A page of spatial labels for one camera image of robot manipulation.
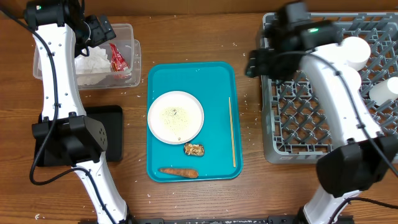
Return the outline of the white tissue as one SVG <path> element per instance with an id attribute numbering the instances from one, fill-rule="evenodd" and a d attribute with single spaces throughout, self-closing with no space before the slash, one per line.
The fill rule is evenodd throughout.
<path id="1" fill-rule="evenodd" d="M 97 85 L 100 81 L 104 80 L 106 75 L 87 75 L 87 76 L 78 76 L 77 83 L 78 86 L 90 86 Z"/>
<path id="2" fill-rule="evenodd" d="M 88 73 L 109 73 L 111 71 L 111 62 L 105 49 L 89 47 L 90 55 L 84 57 L 79 55 L 75 59 L 75 68 L 77 74 Z"/>

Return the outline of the red snack wrapper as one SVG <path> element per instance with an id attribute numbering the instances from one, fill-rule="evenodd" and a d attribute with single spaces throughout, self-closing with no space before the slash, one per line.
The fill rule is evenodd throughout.
<path id="1" fill-rule="evenodd" d="M 118 48 L 110 43 L 109 44 L 112 51 L 111 57 L 111 71 L 112 72 L 125 72 L 130 69 L 130 66 L 127 64 L 126 60 L 118 50 Z"/>

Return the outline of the wooden chopstick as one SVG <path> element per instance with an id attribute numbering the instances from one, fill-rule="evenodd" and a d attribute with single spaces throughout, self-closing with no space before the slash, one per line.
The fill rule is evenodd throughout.
<path id="1" fill-rule="evenodd" d="M 233 128 L 233 114 L 232 114 L 232 106 L 231 106 L 231 97 L 228 98 L 229 103 L 229 122 L 230 122 L 230 131 L 231 131 L 231 150 L 233 157 L 233 167 L 236 167 L 236 154 L 235 154 L 235 145 L 234 145 L 234 128 Z"/>

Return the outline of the small white cup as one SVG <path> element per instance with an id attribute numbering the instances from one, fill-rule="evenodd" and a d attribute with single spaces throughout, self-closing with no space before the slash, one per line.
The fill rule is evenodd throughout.
<path id="1" fill-rule="evenodd" d="M 370 100 L 380 106 L 388 100 L 396 100 L 398 97 L 398 78 L 391 77 L 374 85 L 369 91 Z"/>

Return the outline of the large white plate with rice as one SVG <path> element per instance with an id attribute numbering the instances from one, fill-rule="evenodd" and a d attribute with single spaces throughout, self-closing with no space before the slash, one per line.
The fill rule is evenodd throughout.
<path id="1" fill-rule="evenodd" d="M 185 144 L 201 131 L 205 113 L 201 103 L 184 91 L 169 91 L 150 105 L 147 124 L 150 132 L 166 144 Z"/>

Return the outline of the small white bowl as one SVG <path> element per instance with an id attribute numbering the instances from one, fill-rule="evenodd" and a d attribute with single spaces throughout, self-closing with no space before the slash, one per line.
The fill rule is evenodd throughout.
<path id="1" fill-rule="evenodd" d="M 353 92 L 358 92 L 361 86 L 361 77 L 359 73 L 351 67 L 343 67 L 343 78 Z"/>

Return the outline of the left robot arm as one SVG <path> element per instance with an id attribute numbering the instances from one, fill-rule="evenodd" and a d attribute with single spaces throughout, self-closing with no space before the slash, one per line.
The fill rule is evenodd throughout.
<path id="1" fill-rule="evenodd" d="M 35 185 L 49 184 L 75 173 L 97 212 L 98 223 L 134 223 L 106 162 L 108 135 L 101 121 L 87 116 L 81 102 L 75 58 L 115 38 L 106 16 L 85 16 L 84 1 L 29 1 L 24 11 L 42 67 L 42 120 L 32 132 L 41 145 L 30 168 Z M 49 180 L 35 180 L 34 171 L 45 154 L 69 169 Z"/>

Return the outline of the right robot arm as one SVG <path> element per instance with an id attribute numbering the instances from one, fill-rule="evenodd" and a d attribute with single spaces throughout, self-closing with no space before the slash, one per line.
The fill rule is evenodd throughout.
<path id="1" fill-rule="evenodd" d="M 264 31 L 269 45 L 253 50 L 248 77 L 290 80 L 302 70 L 326 115 L 333 150 L 316 164 L 319 188 L 291 223 L 338 223 L 347 204 L 394 171 L 397 136 L 385 136 L 365 106 L 356 79 L 371 54 L 359 37 L 342 38 L 329 20 L 313 21 L 302 1 L 282 6 Z"/>

